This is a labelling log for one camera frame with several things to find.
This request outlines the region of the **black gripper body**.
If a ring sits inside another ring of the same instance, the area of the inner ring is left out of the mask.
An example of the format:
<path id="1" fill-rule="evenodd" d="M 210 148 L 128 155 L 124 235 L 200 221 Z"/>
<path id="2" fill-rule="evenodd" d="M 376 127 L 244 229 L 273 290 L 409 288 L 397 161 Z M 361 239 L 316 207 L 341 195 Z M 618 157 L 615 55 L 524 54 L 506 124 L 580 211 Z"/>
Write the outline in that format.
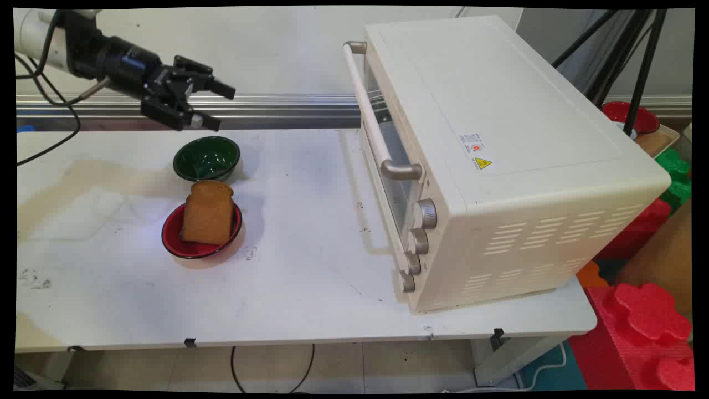
<path id="1" fill-rule="evenodd" d="M 167 65 L 156 53 L 119 37 L 105 36 L 95 18 L 78 11 L 60 11 L 60 27 L 69 73 L 100 83 L 107 80 L 110 89 L 139 99 L 143 114 L 192 114 L 189 96 L 214 91 L 209 66 L 182 56 L 175 56 L 174 63 Z"/>

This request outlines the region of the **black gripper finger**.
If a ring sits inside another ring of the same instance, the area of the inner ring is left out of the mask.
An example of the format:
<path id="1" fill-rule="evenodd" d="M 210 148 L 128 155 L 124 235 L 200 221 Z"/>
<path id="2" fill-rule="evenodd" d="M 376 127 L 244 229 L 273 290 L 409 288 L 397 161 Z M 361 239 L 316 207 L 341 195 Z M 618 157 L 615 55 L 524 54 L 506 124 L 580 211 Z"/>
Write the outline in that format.
<path id="1" fill-rule="evenodd" d="M 226 83 L 222 83 L 222 81 L 217 78 L 208 79 L 208 81 L 206 81 L 206 89 L 228 100 L 233 100 L 235 96 L 235 88 Z"/>
<path id="2" fill-rule="evenodd" d="M 220 119 L 205 112 L 189 106 L 169 106 L 158 98 L 143 98 L 140 101 L 140 114 L 175 131 L 194 128 L 217 132 L 222 124 Z"/>

